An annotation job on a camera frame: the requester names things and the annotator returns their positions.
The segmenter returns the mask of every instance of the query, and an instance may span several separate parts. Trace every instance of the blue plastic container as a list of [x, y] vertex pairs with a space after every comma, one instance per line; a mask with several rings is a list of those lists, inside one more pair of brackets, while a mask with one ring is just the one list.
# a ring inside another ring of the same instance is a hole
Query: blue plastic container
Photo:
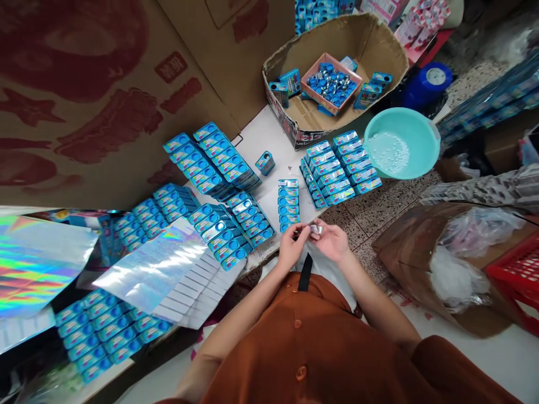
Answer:
[[[363, 147], [380, 177], [412, 180], [434, 167], [440, 154], [440, 133], [419, 112], [389, 108], [369, 122]], [[400, 155], [406, 154], [403, 150], [407, 150], [408, 159], [402, 169], [395, 169]]]

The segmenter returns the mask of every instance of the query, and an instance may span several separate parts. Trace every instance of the brown dress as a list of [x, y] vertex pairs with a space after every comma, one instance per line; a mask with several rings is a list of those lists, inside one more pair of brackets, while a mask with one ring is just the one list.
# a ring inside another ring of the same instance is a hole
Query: brown dress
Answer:
[[311, 275], [298, 292], [299, 278], [288, 275], [202, 403], [519, 402], [445, 339], [424, 339], [410, 357], [354, 316], [330, 282]]

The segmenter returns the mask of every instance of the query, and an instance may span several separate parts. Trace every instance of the pink box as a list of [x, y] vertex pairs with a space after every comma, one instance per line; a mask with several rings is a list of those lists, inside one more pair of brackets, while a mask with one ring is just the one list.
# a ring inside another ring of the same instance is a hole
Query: pink box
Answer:
[[[340, 107], [337, 107], [336, 105], [333, 105], [331, 102], [329, 102], [327, 99], [325, 99], [323, 96], [318, 94], [316, 91], [314, 91], [311, 86], [307, 84], [307, 79], [316, 73], [318, 73], [318, 66], [320, 63], [331, 63], [337, 72], [343, 72], [350, 76], [350, 81], [353, 81], [356, 83], [356, 88], [354, 92], [352, 92], [347, 99], [344, 100], [344, 102], [341, 104]], [[328, 53], [324, 53], [320, 58], [316, 61], [316, 63], [305, 73], [302, 77], [302, 90], [305, 91], [309, 96], [315, 100], [318, 104], [326, 108], [328, 111], [330, 111], [333, 115], [337, 115], [341, 109], [343, 109], [346, 105], [346, 103], [352, 98], [354, 93], [360, 89], [361, 82], [363, 79], [359, 77], [356, 73], [348, 70], [344, 65], [339, 62], [337, 59], [335, 59], [333, 56], [329, 55]]]

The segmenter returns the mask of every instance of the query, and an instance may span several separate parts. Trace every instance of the woman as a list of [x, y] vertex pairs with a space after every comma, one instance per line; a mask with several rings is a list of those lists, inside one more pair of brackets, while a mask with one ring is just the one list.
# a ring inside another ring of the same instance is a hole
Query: woman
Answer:
[[[277, 265], [209, 335], [162, 404], [519, 402], [445, 339], [422, 340], [346, 233], [315, 223], [320, 235], [302, 223], [288, 228]], [[310, 256], [290, 272], [308, 239], [340, 269], [368, 325], [332, 283], [310, 274]]]

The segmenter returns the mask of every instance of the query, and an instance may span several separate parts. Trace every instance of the red basket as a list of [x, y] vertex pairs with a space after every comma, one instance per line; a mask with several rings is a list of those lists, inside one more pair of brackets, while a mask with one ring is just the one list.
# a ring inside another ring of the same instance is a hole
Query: red basket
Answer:
[[486, 272], [516, 307], [524, 328], [539, 337], [539, 232], [490, 264]]

